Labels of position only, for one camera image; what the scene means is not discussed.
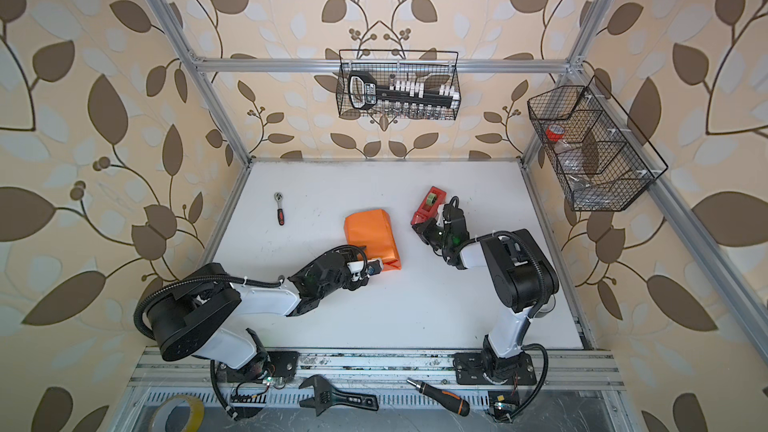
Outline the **yellow orange wrapping paper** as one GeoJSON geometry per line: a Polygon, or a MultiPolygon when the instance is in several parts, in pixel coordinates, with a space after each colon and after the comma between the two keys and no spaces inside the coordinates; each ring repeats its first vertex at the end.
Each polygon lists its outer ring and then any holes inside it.
{"type": "Polygon", "coordinates": [[[363,248],[368,259],[380,259],[383,271],[401,270],[391,221],[383,209],[349,215],[344,222],[347,243],[363,248]]]}

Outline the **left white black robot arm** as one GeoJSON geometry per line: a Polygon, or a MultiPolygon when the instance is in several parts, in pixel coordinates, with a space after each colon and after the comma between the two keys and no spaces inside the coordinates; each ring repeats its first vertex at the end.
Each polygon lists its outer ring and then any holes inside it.
{"type": "Polygon", "coordinates": [[[260,379],[274,368],[257,333],[245,324],[246,316],[302,316],[331,293],[356,291],[381,272],[379,259],[353,245],[335,247],[275,282],[235,277],[212,262],[148,294],[136,306],[133,321],[167,362],[193,356],[260,379]]]}

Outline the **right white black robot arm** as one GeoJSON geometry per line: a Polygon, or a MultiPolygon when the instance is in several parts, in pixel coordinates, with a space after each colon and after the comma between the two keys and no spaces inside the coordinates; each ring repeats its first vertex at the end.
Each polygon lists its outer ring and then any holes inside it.
{"type": "Polygon", "coordinates": [[[495,231],[472,238],[456,197],[428,212],[417,211],[413,231],[423,243],[458,270],[485,268],[504,311],[484,338],[480,354],[484,372],[498,381],[525,354],[524,337],[531,321],[559,290],[554,268],[530,232],[495,231]],[[437,211],[442,218],[437,218],[437,211]]]}

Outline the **red tape dispenser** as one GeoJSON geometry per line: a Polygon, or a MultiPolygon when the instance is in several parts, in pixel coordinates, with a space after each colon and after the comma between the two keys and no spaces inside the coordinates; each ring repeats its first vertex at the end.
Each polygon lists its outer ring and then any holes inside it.
{"type": "Polygon", "coordinates": [[[446,192],[432,186],[414,212],[410,224],[416,226],[436,217],[439,207],[445,203],[446,192]]]}

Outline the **black adjustable wrench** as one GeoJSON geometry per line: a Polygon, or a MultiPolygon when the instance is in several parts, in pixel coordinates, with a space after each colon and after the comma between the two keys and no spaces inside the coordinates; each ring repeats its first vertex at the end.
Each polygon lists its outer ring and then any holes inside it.
{"type": "Polygon", "coordinates": [[[313,409],[317,416],[333,406],[347,406],[360,410],[377,412],[379,402],[376,395],[345,392],[334,387],[324,376],[313,375],[306,378],[299,389],[312,389],[311,397],[302,399],[299,406],[313,409]]]}

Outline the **black socket set holder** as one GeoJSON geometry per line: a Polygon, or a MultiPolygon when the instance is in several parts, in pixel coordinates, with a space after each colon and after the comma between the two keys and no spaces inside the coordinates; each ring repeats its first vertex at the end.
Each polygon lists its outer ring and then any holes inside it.
{"type": "Polygon", "coordinates": [[[460,93],[444,84],[437,91],[427,89],[424,82],[417,81],[395,80],[393,85],[379,85],[372,74],[362,71],[350,73],[346,90],[351,105],[358,110],[404,109],[405,106],[415,106],[417,110],[420,107],[457,110],[461,102],[460,93]]]}

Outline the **black orange screwdriver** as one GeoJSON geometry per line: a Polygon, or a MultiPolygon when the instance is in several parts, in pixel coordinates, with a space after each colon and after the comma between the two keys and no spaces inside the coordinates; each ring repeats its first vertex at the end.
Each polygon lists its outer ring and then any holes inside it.
{"type": "Polygon", "coordinates": [[[452,392],[434,387],[424,381],[407,378],[406,382],[414,387],[420,394],[440,404],[444,409],[462,417],[469,415],[471,410],[470,405],[462,397],[452,392]]]}

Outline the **small red-handled ratchet wrench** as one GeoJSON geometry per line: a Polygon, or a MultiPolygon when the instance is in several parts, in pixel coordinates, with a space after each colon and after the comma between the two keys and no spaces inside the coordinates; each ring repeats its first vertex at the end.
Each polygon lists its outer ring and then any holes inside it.
{"type": "Polygon", "coordinates": [[[281,192],[274,193],[274,200],[276,202],[277,221],[280,226],[285,225],[285,215],[283,210],[283,194],[281,192]]]}

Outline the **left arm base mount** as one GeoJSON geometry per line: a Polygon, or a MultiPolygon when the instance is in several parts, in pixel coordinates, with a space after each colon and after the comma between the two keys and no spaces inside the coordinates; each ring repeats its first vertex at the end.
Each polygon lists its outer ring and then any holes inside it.
{"type": "Polygon", "coordinates": [[[278,388],[291,382],[298,369],[298,351],[268,351],[257,335],[251,335],[251,342],[256,346],[256,354],[239,369],[225,370],[228,382],[257,383],[266,385],[276,383],[278,388]]]}

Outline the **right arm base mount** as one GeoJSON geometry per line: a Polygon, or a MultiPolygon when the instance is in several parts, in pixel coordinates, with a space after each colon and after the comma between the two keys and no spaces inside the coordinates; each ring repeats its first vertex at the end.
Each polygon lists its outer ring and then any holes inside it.
{"type": "Polygon", "coordinates": [[[531,356],[526,352],[499,358],[492,350],[460,352],[453,356],[456,382],[460,385],[533,386],[537,377],[531,356]]]}

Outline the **aluminium front rail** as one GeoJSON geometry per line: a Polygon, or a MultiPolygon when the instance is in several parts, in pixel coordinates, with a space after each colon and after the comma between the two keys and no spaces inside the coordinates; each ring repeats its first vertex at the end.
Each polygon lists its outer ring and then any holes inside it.
{"type": "Polygon", "coordinates": [[[296,361],[282,366],[270,352],[275,364],[275,384],[288,390],[304,379],[319,374],[339,389],[403,389],[408,378],[450,390],[481,387],[531,387],[539,379],[546,390],[624,391],[626,386],[611,353],[590,350],[550,350],[548,371],[543,371],[542,354],[529,353],[532,363],[505,382],[489,380],[469,349],[342,349],[299,348],[296,361]]]}

